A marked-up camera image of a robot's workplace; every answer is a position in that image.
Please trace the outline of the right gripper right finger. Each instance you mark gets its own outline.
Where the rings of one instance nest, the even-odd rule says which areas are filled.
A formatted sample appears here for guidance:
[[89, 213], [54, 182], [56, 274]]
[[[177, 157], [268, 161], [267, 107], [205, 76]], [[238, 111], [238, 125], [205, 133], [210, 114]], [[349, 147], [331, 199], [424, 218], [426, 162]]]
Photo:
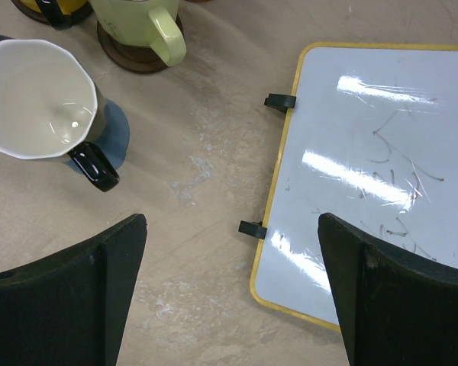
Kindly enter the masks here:
[[458, 269], [331, 213], [318, 239], [351, 365], [458, 365]]

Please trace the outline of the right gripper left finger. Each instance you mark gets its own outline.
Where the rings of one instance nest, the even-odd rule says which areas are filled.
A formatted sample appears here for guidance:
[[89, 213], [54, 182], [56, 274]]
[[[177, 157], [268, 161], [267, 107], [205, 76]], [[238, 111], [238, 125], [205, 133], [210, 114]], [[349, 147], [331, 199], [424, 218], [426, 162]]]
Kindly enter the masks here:
[[147, 240], [133, 214], [0, 273], [0, 365], [115, 365]]

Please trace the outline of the black and white mug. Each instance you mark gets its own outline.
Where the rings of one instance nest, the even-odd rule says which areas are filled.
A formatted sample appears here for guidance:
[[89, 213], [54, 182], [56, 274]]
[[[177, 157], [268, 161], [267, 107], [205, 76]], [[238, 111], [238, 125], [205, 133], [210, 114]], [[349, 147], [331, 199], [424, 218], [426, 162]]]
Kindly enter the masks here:
[[110, 104], [71, 52], [46, 40], [0, 41], [0, 153], [72, 161], [98, 190], [120, 176], [103, 151], [115, 142]]

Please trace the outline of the dark wood coaster bottom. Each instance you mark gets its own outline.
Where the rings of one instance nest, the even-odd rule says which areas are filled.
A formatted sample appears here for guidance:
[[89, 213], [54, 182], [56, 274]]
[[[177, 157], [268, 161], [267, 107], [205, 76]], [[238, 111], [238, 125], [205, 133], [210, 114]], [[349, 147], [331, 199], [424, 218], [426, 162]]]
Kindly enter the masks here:
[[[176, 24], [182, 30], [182, 24], [179, 22], [179, 15], [176, 17]], [[102, 49], [115, 63], [128, 71], [153, 73], [168, 67], [148, 48], [128, 47], [119, 44], [103, 30], [99, 22], [97, 23], [97, 34]]]

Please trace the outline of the green mug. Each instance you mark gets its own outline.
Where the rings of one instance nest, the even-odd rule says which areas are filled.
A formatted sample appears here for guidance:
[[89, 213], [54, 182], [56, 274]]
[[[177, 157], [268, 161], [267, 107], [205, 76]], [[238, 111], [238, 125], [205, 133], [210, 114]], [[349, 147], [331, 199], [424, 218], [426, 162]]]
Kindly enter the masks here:
[[167, 66], [186, 55], [185, 39], [176, 24], [178, 1], [90, 1], [103, 30], [119, 44], [148, 48]]

